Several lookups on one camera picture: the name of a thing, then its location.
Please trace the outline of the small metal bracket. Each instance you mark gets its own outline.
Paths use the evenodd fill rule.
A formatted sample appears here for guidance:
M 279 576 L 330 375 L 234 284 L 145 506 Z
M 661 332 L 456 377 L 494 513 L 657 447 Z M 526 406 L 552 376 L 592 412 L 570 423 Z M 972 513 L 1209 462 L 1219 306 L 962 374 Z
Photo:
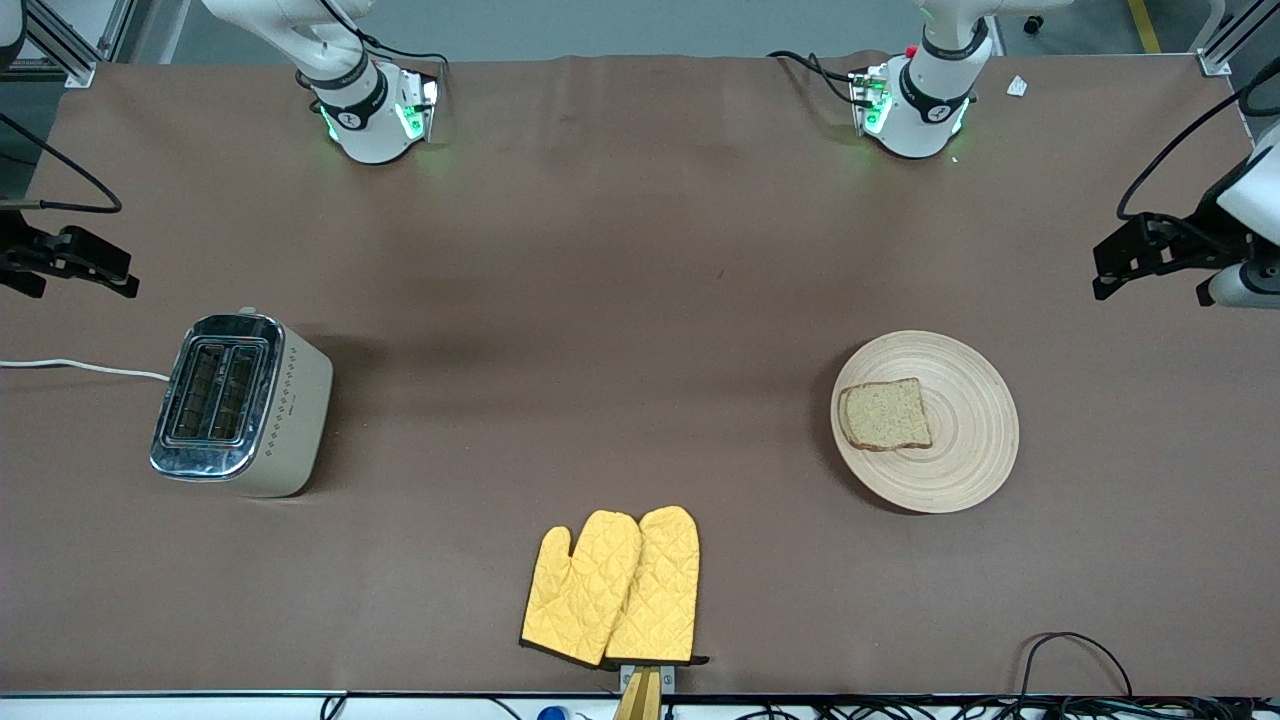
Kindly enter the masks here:
M 626 694 L 635 685 L 637 693 L 653 691 L 659 697 L 675 693 L 676 666 L 672 664 L 621 664 L 618 691 Z

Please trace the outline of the beige chrome toaster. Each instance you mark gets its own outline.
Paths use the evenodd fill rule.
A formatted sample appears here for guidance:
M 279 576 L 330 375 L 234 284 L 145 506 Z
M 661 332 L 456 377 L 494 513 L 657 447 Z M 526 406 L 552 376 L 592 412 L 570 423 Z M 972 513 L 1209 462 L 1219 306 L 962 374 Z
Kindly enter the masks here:
M 150 466 L 239 497 L 294 496 L 312 474 L 333 377 L 332 360 L 275 318 L 205 316 L 175 356 Z

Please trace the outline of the aluminium frame post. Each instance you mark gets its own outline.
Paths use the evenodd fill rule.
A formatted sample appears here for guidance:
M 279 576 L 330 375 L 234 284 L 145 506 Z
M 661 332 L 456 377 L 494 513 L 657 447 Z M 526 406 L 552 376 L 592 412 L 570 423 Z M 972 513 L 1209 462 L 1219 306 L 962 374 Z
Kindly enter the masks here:
M 23 10 L 20 42 L 0 78 L 88 88 L 97 65 L 125 59 L 131 24 L 145 0 L 17 3 Z
M 1280 0 L 1204 1 L 1208 17 L 1190 51 L 1197 56 L 1203 76 L 1229 76 L 1229 61 L 1280 9 Z

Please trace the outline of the brown toast slice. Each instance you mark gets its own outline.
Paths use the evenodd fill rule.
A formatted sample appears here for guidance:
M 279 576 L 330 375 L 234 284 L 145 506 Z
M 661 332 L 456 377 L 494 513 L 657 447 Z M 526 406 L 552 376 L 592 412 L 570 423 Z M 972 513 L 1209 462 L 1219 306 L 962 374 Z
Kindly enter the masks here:
M 933 446 L 922 384 L 915 377 L 842 389 L 837 419 L 844 438 L 854 448 L 888 452 Z

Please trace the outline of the round wooden plate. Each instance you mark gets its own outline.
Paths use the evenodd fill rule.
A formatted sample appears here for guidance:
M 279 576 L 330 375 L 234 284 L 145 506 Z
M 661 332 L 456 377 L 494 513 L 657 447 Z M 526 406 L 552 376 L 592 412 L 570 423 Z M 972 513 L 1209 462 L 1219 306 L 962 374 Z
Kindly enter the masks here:
M 929 448 L 854 448 L 837 419 L 842 389 L 915 377 L 933 434 Z M 838 454 L 874 495 L 914 512 L 957 512 L 1009 478 L 1020 445 L 1018 410 L 996 368 L 968 345 L 925 331 L 897 331 L 863 345 L 844 364 L 829 401 Z

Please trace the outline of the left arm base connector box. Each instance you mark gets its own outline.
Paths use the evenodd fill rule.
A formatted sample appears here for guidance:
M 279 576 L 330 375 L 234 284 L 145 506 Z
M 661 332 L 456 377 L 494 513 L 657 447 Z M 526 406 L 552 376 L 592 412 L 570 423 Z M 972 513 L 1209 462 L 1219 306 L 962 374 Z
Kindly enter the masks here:
M 892 109 L 888 64 L 881 63 L 851 72 L 847 79 L 858 133 L 879 136 Z

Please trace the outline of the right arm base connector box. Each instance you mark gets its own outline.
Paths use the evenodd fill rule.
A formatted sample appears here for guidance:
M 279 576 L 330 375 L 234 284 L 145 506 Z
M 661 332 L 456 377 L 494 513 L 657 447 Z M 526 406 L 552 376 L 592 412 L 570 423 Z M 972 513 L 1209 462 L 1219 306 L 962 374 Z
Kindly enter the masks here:
M 402 124 L 407 140 L 428 141 L 433 118 L 439 102 L 439 78 L 415 70 L 399 69 L 396 117 Z

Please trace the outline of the yellow quilted oven mitt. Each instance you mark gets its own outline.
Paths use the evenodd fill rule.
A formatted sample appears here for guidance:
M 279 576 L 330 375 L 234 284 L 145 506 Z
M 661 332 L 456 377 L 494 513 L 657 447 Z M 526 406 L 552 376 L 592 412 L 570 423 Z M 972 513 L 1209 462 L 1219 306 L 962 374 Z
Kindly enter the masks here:
M 518 643 L 598 667 L 621 618 L 643 538 L 628 514 L 596 510 L 580 533 L 553 527 L 532 568 Z
M 696 666 L 694 653 L 701 546 L 684 507 L 655 509 L 639 523 L 634 578 L 604 657 L 617 664 Z

